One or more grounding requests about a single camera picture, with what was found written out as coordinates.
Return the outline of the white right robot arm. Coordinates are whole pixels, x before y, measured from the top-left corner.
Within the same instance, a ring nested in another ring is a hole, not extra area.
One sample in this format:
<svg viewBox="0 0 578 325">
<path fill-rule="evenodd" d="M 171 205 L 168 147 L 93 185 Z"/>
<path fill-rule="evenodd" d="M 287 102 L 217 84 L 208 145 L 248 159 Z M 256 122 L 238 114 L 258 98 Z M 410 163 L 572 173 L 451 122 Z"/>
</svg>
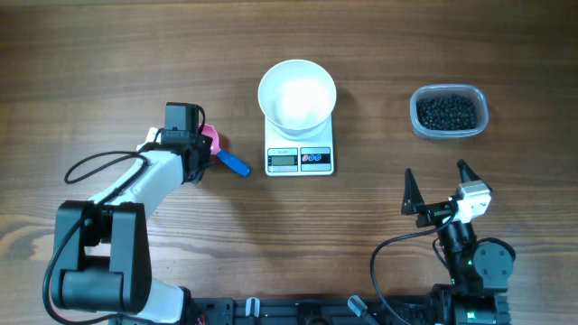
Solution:
<svg viewBox="0 0 578 325">
<path fill-rule="evenodd" d="M 401 212 L 416 215 L 418 228 L 433 227 L 442 247 L 450 284 L 437 284 L 426 295 L 430 324 L 509 324 L 503 295 L 513 273 L 516 252 L 494 238 L 479 239 L 471 222 L 487 212 L 492 188 L 464 161 L 457 162 L 461 177 L 448 200 L 427 204 L 411 170 L 405 172 Z"/>
</svg>

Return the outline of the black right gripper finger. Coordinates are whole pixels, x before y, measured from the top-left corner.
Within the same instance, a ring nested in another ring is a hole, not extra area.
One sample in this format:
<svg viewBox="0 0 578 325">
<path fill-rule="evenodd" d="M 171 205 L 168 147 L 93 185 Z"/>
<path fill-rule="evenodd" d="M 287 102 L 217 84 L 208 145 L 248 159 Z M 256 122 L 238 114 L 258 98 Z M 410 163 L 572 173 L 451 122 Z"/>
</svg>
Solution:
<svg viewBox="0 0 578 325">
<path fill-rule="evenodd" d="M 457 162 L 457 168 L 461 177 L 461 182 L 480 181 L 480 177 L 471 169 L 471 167 L 463 160 Z"/>
<path fill-rule="evenodd" d="M 403 215 L 415 215 L 424 211 L 424 199 L 410 168 L 405 171 L 405 189 L 401 206 Z"/>
</svg>

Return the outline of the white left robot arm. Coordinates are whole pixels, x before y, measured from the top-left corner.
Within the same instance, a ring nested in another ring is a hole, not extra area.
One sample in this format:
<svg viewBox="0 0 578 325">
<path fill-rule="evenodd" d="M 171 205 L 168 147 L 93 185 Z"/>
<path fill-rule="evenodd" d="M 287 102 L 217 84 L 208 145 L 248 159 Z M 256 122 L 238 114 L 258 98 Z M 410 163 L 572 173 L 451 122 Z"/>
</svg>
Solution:
<svg viewBox="0 0 578 325">
<path fill-rule="evenodd" d="M 135 151 L 112 151 L 113 163 L 134 165 L 89 200 L 67 200 L 56 214 L 54 248 L 42 280 L 42 302 L 95 313 L 92 323 L 204 324 L 189 289 L 152 275 L 146 222 L 173 190 L 199 182 L 210 166 L 206 115 L 195 104 L 169 102 L 163 128 Z"/>
</svg>

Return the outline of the pink scoop with blue handle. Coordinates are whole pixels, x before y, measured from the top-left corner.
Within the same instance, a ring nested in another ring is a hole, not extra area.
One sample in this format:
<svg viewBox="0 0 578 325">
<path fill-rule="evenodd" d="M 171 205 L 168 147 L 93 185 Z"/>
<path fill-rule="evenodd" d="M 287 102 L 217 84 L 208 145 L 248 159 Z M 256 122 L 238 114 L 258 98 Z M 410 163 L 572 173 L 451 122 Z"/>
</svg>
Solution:
<svg viewBox="0 0 578 325">
<path fill-rule="evenodd" d="M 250 168 L 244 162 L 220 147 L 219 133 L 213 125 L 205 124 L 201 133 L 212 139 L 210 146 L 212 155 L 219 158 L 233 172 L 243 177 L 247 177 L 250 174 Z"/>
</svg>

